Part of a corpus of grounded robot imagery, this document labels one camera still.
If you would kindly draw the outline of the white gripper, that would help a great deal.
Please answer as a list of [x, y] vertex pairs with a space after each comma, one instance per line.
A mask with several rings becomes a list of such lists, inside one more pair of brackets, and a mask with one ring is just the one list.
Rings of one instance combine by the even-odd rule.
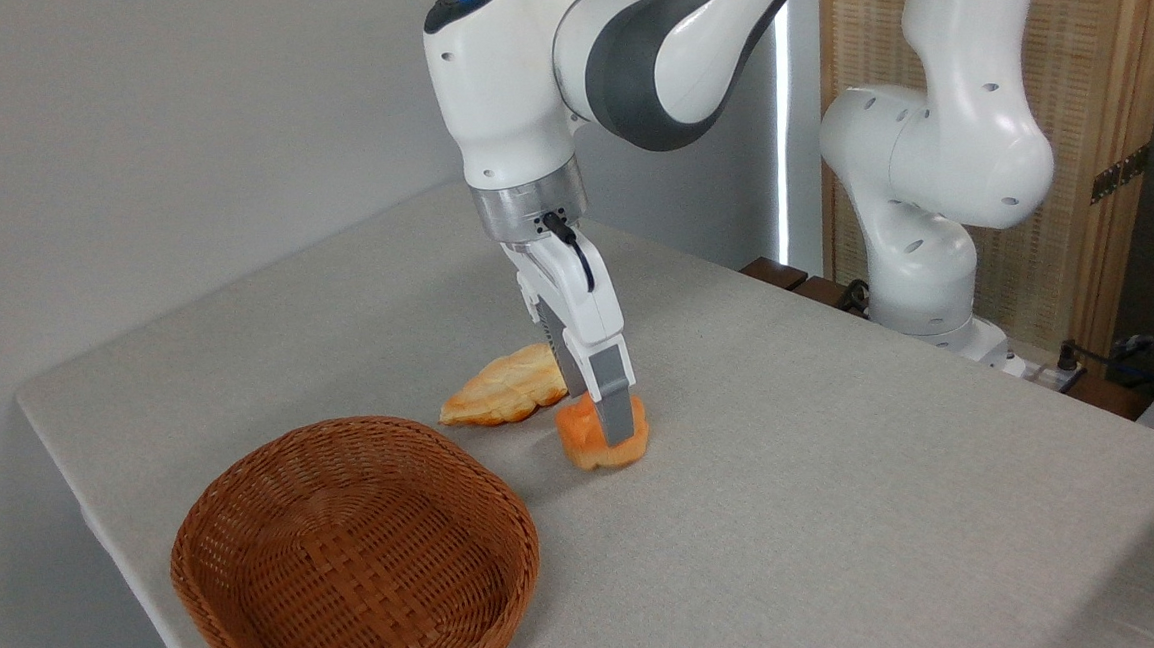
[[[527, 312], [546, 336], [568, 395], [589, 393], [604, 444], [621, 444], [636, 431], [624, 316], [602, 254], [583, 227], [570, 229], [571, 243], [549, 233], [533, 241], [503, 242], [502, 250], [518, 269], [516, 281]], [[578, 362], [564, 333], [578, 342]]]

